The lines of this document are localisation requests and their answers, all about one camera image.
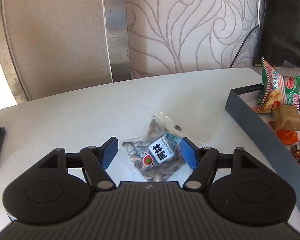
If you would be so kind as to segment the clear sunflower seed packet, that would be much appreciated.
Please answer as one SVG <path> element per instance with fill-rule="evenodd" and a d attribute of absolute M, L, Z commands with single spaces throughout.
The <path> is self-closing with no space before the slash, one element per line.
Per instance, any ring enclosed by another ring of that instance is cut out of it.
<path fill-rule="evenodd" d="M 134 173 L 149 182 L 177 181 L 183 185 L 192 172 L 181 153 L 181 140 L 187 137 L 198 147 L 205 143 L 194 139 L 161 111 L 155 111 L 143 137 L 120 142 L 130 158 Z"/>

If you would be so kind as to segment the orange snack bar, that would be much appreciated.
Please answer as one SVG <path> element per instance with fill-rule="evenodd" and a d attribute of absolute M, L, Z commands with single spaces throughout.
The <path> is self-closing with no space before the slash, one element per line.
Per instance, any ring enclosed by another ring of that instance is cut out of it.
<path fill-rule="evenodd" d="M 284 145 L 292 145 L 299 141 L 296 131 L 280 129 L 276 132 L 276 135 Z"/>

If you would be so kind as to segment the brown foil candy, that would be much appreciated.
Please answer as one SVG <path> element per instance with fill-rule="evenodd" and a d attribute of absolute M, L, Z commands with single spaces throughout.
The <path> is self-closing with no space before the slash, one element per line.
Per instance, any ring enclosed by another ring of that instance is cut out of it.
<path fill-rule="evenodd" d="M 297 163 L 300 165 L 300 150 L 297 147 L 297 144 L 294 144 L 290 148 L 290 153 L 294 157 L 294 159 L 297 161 Z"/>

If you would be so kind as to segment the dark grey tray box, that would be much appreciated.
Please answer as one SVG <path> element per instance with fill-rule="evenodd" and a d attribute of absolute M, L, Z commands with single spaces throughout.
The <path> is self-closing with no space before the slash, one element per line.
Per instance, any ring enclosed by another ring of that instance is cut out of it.
<path fill-rule="evenodd" d="M 292 186 L 296 192 L 297 206 L 300 206 L 300 166 L 268 124 L 240 97 L 255 98 L 260 90 L 260 84 L 230 90 L 225 110 L 255 143 L 277 174 Z"/>

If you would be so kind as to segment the gold wrapped snack pack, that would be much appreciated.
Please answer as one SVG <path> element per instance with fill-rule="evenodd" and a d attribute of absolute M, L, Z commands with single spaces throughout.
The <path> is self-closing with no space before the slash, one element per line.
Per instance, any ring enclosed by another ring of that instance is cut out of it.
<path fill-rule="evenodd" d="M 300 114 L 294 106 L 279 105 L 272 110 L 275 131 L 284 129 L 286 131 L 300 131 Z"/>

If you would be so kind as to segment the orange prawn cracker bag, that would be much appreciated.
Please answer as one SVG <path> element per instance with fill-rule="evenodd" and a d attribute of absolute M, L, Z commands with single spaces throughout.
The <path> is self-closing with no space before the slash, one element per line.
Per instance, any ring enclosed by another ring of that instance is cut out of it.
<path fill-rule="evenodd" d="M 277 70 L 262 57 L 262 88 L 255 113 L 271 113 L 274 107 L 283 105 L 282 77 Z"/>

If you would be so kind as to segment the green striped snack bag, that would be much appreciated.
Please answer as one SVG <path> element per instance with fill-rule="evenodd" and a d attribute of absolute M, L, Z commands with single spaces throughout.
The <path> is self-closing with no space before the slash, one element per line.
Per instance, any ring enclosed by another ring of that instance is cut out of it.
<path fill-rule="evenodd" d="M 300 106 L 300 76 L 283 77 L 283 103 L 299 109 Z"/>

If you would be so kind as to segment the black wall television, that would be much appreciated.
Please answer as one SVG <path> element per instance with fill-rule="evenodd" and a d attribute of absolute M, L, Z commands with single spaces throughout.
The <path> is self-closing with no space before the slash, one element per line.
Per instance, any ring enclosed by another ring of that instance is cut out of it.
<path fill-rule="evenodd" d="M 259 0 L 259 37 L 252 65 L 300 68 L 300 0 Z"/>

